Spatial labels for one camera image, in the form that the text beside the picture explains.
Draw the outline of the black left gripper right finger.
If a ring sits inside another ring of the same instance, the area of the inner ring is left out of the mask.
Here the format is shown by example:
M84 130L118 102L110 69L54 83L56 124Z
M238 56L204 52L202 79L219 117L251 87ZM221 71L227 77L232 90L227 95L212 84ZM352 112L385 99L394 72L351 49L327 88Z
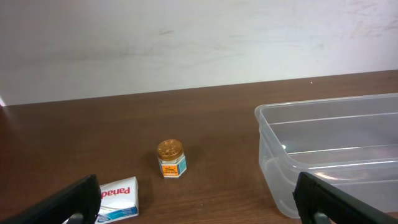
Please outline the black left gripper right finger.
M308 172L299 173L293 197L304 224L397 224L394 217Z

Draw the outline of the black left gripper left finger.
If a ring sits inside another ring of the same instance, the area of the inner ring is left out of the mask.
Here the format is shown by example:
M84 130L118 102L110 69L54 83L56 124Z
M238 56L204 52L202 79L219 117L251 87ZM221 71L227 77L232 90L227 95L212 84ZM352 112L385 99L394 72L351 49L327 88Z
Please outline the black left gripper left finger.
M101 205L97 176L88 175L2 224L94 224Z

